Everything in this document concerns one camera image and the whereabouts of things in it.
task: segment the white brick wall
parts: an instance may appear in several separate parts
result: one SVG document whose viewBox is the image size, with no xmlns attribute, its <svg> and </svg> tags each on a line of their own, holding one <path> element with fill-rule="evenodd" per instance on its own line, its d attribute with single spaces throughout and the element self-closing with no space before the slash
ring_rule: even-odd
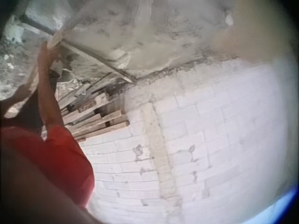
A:
<svg viewBox="0 0 299 224">
<path fill-rule="evenodd" d="M 184 91 L 156 102 L 158 91 L 152 93 L 164 136 L 163 158 L 151 155 L 155 144 L 148 135 L 155 133 L 146 130 L 142 107 L 127 113 L 129 127 L 80 144 L 95 172 L 100 218 L 112 224 L 170 223 L 166 211 L 173 208 L 161 192 L 179 198 L 185 221 L 176 224 L 239 223 L 241 214 L 252 215 L 273 200 L 285 178 L 287 151 L 280 87 L 269 66 L 239 66 L 244 64 L 179 72 L 169 83 L 180 82 Z M 202 78 L 207 81 L 199 85 Z M 188 83 L 194 88 L 188 89 Z M 142 86 L 130 90 L 130 96 L 138 96 L 137 89 Z M 126 103 L 136 104 L 141 98 L 130 100 Z"/>
</svg>

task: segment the concrete ceiling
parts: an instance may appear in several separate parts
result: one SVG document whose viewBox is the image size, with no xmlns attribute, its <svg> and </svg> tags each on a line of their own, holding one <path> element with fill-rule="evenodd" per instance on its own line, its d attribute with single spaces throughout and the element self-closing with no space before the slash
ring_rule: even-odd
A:
<svg viewBox="0 0 299 224">
<path fill-rule="evenodd" d="M 136 78 L 202 58 L 209 40 L 227 27 L 226 0 L 31 0 L 26 16 L 53 30 L 69 18 L 78 24 L 66 38 Z M 103 69 L 75 57 L 78 77 Z"/>
</svg>

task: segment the stack of wooden planks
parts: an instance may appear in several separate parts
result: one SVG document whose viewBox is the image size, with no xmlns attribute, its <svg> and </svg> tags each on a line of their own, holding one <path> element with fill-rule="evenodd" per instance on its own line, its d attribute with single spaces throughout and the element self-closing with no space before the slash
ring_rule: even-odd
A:
<svg viewBox="0 0 299 224">
<path fill-rule="evenodd" d="M 91 88 L 85 84 L 58 102 L 64 124 L 78 142 L 129 125 L 118 95 L 91 92 Z"/>
</svg>

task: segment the person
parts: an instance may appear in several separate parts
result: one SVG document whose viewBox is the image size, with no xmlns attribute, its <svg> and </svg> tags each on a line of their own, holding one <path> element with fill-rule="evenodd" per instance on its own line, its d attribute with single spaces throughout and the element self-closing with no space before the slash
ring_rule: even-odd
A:
<svg viewBox="0 0 299 224">
<path fill-rule="evenodd" d="M 57 74 L 50 67 L 56 56 L 44 42 L 37 90 L 15 118 L 4 115 L 28 97 L 25 86 L 0 102 L 1 212 L 21 223 L 99 223 L 85 209 L 94 188 L 92 166 L 64 127 L 54 96 Z"/>
</svg>

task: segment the red shirt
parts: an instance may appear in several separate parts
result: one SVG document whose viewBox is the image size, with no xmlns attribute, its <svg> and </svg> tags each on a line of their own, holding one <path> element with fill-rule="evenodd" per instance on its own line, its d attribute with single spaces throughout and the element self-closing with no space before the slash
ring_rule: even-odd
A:
<svg viewBox="0 0 299 224">
<path fill-rule="evenodd" d="M 65 127 L 52 127 L 46 141 L 22 128 L 5 127 L 1 141 L 36 164 L 75 204 L 87 205 L 94 188 L 93 168 Z"/>
</svg>

